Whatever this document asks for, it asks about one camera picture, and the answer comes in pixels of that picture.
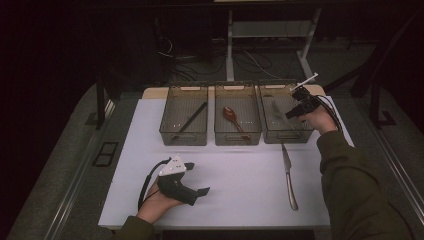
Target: butter knife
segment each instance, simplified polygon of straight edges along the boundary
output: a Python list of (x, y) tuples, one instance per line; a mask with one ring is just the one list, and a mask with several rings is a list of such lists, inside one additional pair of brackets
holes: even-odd
[(293, 192), (293, 187), (291, 184), (291, 177), (290, 177), (291, 161), (284, 144), (281, 144), (281, 150), (283, 151), (284, 168), (286, 170), (287, 189), (289, 193), (290, 206), (292, 207), (293, 210), (297, 211), (299, 207), (297, 206), (296, 198), (294, 197), (294, 192)]

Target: green sleeve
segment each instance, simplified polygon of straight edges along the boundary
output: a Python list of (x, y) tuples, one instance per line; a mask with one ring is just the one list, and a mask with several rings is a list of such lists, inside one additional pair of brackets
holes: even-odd
[(129, 216), (119, 230), (116, 240), (148, 240), (153, 235), (153, 225), (134, 216)]
[(411, 239), (361, 152), (338, 131), (323, 134), (317, 145), (333, 239)]

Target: white tabletop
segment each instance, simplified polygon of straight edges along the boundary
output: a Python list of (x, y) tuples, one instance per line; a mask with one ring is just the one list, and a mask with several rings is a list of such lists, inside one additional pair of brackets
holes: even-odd
[[(159, 126), (166, 100), (139, 100), (99, 225), (120, 229), (129, 215), (137, 213), (142, 185), (154, 165), (179, 154), (184, 162), (195, 163), (182, 183), (194, 190), (211, 189), (194, 206), (171, 209), (155, 223), (156, 229), (328, 227), (319, 172), (321, 157), (316, 147), (318, 132), (314, 131), (306, 144), (286, 144), (299, 205), (299, 210), (293, 211), (288, 200), (281, 146), (265, 144), (263, 139), (258, 146), (216, 146), (212, 97), (208, 105), (207, 145), (186, 147), (165, 146), (162, 142)], [(344, 132), (352, 144), (347, 131)]]

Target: hand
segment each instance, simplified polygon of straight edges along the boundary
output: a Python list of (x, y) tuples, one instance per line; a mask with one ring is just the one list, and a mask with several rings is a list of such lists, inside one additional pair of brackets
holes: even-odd
[(323, 106), (319, 106), (313, 112), (299, 116), (300, 121), (307, 121), (313, 128), (322, 135), (329, 131), (337, 130), (337, 126), (330, 114)]
[(158, 179), (156, 178), (137, 213), (138, 218), (141, 218), (151, 224), (159, 220), (159, 218), (162, 217), (162, 215), (164, 215), (169, 209), (183, 204), (178, 200), (163, 195), (159, 191), (157, 181)]

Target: floor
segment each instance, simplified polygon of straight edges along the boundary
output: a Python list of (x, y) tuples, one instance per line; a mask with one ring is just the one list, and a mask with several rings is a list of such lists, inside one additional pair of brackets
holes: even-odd
[[(295, 78), (304, 80), (295, 51), (301, 41), (268, 40), (235, 42), (236, 80)], [(170, 81), (225, 81), (225, 49), (217, 41), (212, 61), (199, 61), (189, 52), (177, 56)], [(313, 42), (308, 61), (319, 74), (316, 84), (325, 86), (361, 65), (371, 54), (373, 45), (354, 45), (347, 49), (344, 39)], [(379, 169), (389, 199), (402, 213), (416, 239), (424, 239), (424, 137), (393, 97), (383, 91), (380, 108), (388, 111), (396, 125), (376, 129), (369, 121), (369, 94), (353, 99), (349, 89), (355, 79), (327, 92), (353, 139)], [(97, 226), (109, 184), (119, 161), (120, 152), (141, 92), (124, 92), (119, 101), (108, 105), (107, 118), (101, 129), (90, 119), (96, 112), (95, 86), (87, 90), (75, 108), (68, 125), (53, 150), (30, 197), (23, 207), (8, 239), (108, 239), (111, 231)], [(95, 167), (104, 142), (118, 143), (109, 167)], [(404, 169), (409, 179), (395, 174)], [(314, 229), (317, 240), (330, 240), (329, 229)]]

